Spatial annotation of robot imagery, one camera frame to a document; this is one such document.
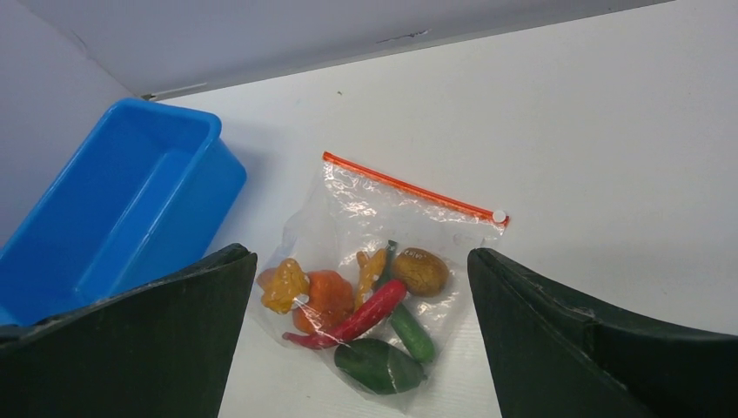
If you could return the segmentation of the red toy chili pepper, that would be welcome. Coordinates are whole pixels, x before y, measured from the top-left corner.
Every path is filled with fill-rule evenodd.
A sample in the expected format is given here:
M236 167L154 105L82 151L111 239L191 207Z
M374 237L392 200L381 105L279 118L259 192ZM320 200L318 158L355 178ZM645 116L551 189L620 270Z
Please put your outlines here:
M406 286L400 280L390 280L335 328L312 335L283 333L282 339L312 350L335 347L355 340L389 316L406 295Z

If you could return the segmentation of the orange toy pumpkin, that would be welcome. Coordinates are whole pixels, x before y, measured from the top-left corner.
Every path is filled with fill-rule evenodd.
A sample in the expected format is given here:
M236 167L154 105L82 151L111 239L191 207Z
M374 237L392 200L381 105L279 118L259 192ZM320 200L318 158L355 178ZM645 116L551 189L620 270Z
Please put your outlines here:
M328 331L354 312L352 284L332 270L309 272L308 301L292 311L292 323L302 333Z

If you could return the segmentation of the yellow fried food piece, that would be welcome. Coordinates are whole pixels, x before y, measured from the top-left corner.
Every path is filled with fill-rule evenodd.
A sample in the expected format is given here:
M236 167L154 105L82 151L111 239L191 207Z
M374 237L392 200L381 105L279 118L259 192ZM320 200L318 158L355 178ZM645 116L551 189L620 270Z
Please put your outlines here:
M370 256L367 252L356 253L359 265L359 282L354 297L354 310L357 311L364 305L373 294L373 287L386 265L387 250L380 248Z

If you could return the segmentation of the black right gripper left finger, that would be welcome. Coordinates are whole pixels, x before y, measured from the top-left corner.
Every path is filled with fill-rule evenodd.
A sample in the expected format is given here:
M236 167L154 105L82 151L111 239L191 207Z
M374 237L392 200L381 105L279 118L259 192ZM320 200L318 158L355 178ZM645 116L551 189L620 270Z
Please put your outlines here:
M86 307L2 327L2 416L217 416L257 264L231 244Z

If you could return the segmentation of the green toy avocado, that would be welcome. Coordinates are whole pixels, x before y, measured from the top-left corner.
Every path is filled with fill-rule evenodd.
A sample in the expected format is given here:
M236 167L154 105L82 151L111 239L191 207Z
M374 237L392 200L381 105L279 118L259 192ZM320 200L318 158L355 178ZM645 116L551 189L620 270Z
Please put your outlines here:
M425 379L423 366L389 343L358 339L338 346L335 367L370 394L400 394L417 388Z

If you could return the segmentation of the golden fried nugget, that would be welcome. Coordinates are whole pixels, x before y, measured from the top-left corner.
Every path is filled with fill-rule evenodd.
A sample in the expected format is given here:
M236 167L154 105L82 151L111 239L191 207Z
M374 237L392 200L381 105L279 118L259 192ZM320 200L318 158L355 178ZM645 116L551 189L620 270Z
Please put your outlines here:
M307 276L293 258L264 270L257 277L257 284L262 290L261 304L276 314L287 314L295 309L309 291Z

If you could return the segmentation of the round brown fried ball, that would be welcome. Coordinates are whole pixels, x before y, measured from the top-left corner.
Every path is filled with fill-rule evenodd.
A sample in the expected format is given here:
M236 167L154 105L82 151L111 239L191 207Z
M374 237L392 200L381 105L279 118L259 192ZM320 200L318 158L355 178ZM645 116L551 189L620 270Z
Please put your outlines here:
M410 260L406 271L406 285L410 292L429 298L440 295L450 276L446 263L435 254L420 248L408 248L404 255Z

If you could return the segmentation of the blue plastic bin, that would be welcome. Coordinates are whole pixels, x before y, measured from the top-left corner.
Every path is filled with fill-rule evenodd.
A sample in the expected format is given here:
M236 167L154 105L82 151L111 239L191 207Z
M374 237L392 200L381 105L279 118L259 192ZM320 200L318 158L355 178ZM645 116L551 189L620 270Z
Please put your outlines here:
M1 322L27 327L200 260L247 173L206 111L126 98L1 251Z

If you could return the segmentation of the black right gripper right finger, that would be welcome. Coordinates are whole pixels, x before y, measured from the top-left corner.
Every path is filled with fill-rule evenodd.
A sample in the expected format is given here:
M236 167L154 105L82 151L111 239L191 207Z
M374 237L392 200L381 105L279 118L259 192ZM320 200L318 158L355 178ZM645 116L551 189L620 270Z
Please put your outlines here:
M503 416L736 416L735 336L628 311L490 248L467 272Z

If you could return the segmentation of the green toy chili pepper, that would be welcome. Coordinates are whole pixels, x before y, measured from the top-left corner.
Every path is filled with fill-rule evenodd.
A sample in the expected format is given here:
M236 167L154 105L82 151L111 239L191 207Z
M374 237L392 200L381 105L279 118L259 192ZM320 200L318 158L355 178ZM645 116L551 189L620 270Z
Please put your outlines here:
M372 286L373 290L378 290L390 280L391 266L394 255L397 250L397 242L388 240L386 247L386 261L380 273L379 278ZM436 358L436 349L433 339L428 332L420 325L404 304L400 303L396 306L390 315L390 323L392 329L397 334L407 352L420 363L430 363Z

